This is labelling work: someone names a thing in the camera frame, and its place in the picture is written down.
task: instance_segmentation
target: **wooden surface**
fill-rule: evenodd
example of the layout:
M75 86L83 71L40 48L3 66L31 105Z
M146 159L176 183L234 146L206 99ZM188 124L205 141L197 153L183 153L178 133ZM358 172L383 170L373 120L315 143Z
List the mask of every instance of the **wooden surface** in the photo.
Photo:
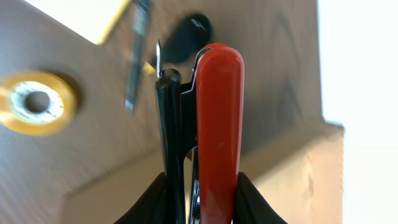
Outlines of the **wooden surface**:
M155 1L146 52L192 11L209 17L215 42L243 56L243 156L322 118L316 0ZM134 115L124 110L133 14L130 7L96 46L24 1L0 2L0 82L50 70L73 78L83 99L72 123L52 136L0 126L0 223L58 223L67 195L160 150L155 77L142 79ZM185 79L191 66L178 67Z
M156 152L65 199L61 224L114 223L162 172ZM310 123L241 158L244 172L287 223L342 222L343 130ZM189 208L192 163L184 163Z

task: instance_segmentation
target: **screwdriver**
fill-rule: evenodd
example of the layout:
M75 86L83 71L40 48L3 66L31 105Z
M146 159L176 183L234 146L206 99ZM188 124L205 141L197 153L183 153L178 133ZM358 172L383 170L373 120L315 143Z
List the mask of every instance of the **screwdriver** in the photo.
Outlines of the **screwdriver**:
M129 88L127 88L126 109L132 113L136 88L140 74L142 43L147 30L150 0L139 0L134 17L134 42L132 46L132 62L130 68Z
M188 15L177 24L165 44L162 45L162 63L180 64L187 61L191 55L206 46L210 38L211 25L208 18L200 13ZM134 107L141 73L154 73L155 68L156 56L153 56L149 62L144 63L141 69L131 70L126 98L126 109L130 113Z

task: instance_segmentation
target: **gold washer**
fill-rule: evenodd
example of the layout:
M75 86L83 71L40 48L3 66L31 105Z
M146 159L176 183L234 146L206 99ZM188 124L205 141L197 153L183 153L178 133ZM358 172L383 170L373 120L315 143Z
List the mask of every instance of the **gold washer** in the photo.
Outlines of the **gold washer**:
M55 120L45 124L34 124L16 116L11 109L11 93L14 87L23 82L41 83L58 93L63 103L63 113ZM49 72L23 72L14 74L0 87L0 122L5 127L21 134L34 136L53 134L64 128L76 112L76 95L61 78Z

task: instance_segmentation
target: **red handle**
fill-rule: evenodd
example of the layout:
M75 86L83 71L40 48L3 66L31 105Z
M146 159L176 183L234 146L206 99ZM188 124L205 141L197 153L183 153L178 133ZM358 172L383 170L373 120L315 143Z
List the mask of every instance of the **red handle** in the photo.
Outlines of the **red handle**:
M230 224L241 152L244 64L235 49L209 47L196 77L200 220Z

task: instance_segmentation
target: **black handle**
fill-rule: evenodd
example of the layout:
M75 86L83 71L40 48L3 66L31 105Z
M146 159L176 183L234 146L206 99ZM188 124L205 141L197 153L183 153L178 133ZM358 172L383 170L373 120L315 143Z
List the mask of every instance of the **black handle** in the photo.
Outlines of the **black handle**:
M155 83L157 113L167 182L165 223L185 223L181 128L181 74L166 69Z

